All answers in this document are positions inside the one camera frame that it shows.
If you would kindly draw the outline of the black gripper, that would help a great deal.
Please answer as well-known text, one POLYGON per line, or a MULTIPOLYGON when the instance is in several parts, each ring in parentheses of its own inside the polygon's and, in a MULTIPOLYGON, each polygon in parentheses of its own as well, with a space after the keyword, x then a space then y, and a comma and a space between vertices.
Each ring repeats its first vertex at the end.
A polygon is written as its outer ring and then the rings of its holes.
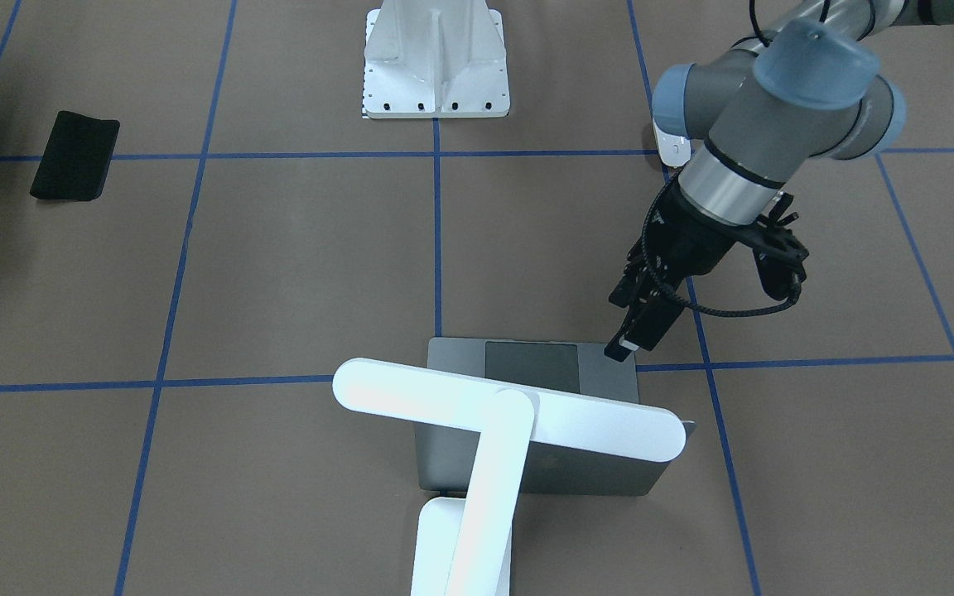
POLYGON ((671 178, 648 208, 607 298, 626 314, 605 345, 605 356, 622 363, 640 349, 658 346, 684 308, 698 306, 678 294, 679 286, 689 276, 709 274, 737 242, 735 231, 697 210, 671 178))

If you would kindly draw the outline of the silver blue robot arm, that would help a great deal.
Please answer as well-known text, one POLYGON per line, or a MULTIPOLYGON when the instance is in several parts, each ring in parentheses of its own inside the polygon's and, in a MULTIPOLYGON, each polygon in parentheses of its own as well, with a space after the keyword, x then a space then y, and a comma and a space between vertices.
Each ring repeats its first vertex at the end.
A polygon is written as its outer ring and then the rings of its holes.
POLYGON ((654 125, 701 141, 653 199, 610 303, 624 309, 605 356, 650 351, 684 310, 721 318, 773 315, 799 301, 805 246, 784 186, 812 158, 877 155, 906 122, 902 91, 864 39, 893 26, 954 24, 954 1, 806 1, 705 65, 674 65, 652 93, 654 125), (773 304, 708 308, 679 293, 735 245, 752 250, 773 304))

